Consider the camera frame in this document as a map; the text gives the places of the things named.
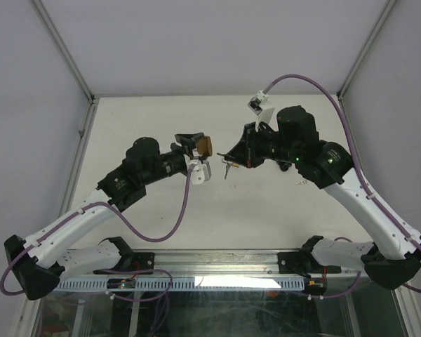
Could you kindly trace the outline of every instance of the glass panel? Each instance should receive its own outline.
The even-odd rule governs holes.
[[[353,281],[327,280],[331,293]],[[119,292],[127,298],[157,294]],[[103,293],[57,292],[44,298],[41,310],[33,336],[406,336],[393,293],[369,281],[350,296],[324,300],[283,291],[204,290],[171,291],[168,304],[165,297],[131,303]]]

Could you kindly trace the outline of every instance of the white cable clip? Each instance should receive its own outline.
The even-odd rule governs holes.
[[[404,239],[407,241],[407,242],[411,242],[411,241],[415,241],[415,242],[418,242],[418,237],[416,236],[416,235],[414,235],[414,234],[410,234],[410,236],[409,237],[404,237]]]
[[[256,132],[259,131],[261,121],[269,124],[269,121],[272,119],[274,107],[270,102],[268,102],[268,97],[269,96],[263,93],[263,91],[259,91],[248,103],[251,111],[253,111],[258,117],[255,123]]]
[[[373,193],[366,196],[366,199],[368,199],[368,200],[371,200],[372,198],[376,198],[376,191],[373,191]]]

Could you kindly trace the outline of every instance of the robotic arm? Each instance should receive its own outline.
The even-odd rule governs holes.
[[[312,266],[337,265],[365,271],[386,289],[395,289],[412,279],[421,268],[421,253],[371,198],[380,200],[420,245],[421,233],[399,217],[377,192],[366,194],[351,155],[337,143],[320,140],[314,117],[301,106],[279,111],[279,131],[274,131],[268,125],[272,107],[264,108],[265,95],[261,94],[248,104],[258,120],[244,126],[240,141],[223,156],[227,168],[242,165],[254,169],[266,159],[280,165],[294,164],[303,178],[338,200],[374,240],[351,243],[313,236],[300,249],[303,273]]]
[[[68,248],[93,228],[143,198],[147,185],[177,173],[189,175],[188,179],[194,185],[211,178],[207,161],[212,155],[211,139],[203,133],[177,134],[175,139],[179,145],[173,143],[171,151],[165,154],[160,153],[155,139],[137,139],[126,151],[122,164],[109,172],[80,205],[24,239],[13,235],[5,241],[10,265],[19,254],[30,249],[12,267],[28,299],[44,297],[61,281],[74,275],[128,268],[133,251],[121,237],[105,239],[96,247],[74,251],[68,251]],[[43,238],[53,229],[57,230]]]

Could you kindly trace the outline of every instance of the cable tie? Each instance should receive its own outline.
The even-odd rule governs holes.
[[[372,198],[376,198],[376,191],[374,191],[373,193],[371,193],[370,195],[366,196],[366,199],[371,200]]]
[[[410,234],[409,237],[404,237],[404,239],[407,242],[411,242],[411,241],[417,242],[418,241],[418,237],[416,235],[414,235],[414,234]]]

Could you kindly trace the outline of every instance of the white tabletop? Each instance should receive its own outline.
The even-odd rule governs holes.
[[[240,139],[243,125],[255,120],[248,96],[101,98],[86,150],[74,204],[115,169],[125,151],[140,137],[159,141],[169,151],[176,133],[204,132],[214,154],[226,153]],[[316,119],[320,137],[346,146],[333,107],[322,95],[274,95],[276,111],[302,105]],[[273,117],[270,125],[277,129]],[[255,169],[232,168],[224,180],[221,157],[210,158],[212,178],[190,189],[184,220],[168,241],[144,242],[117,218],[95,228],[74,248],[95,246],[105,237],[122,236],[134,249],[292,249],[312,235],[370,237],[352,216],[324,191],[302,180],[291,168],[281,172],[266,161]],[[147,196],[123,214],[143,234],[161,237],[175,224],[185,177],[176,175],[147,186]]]

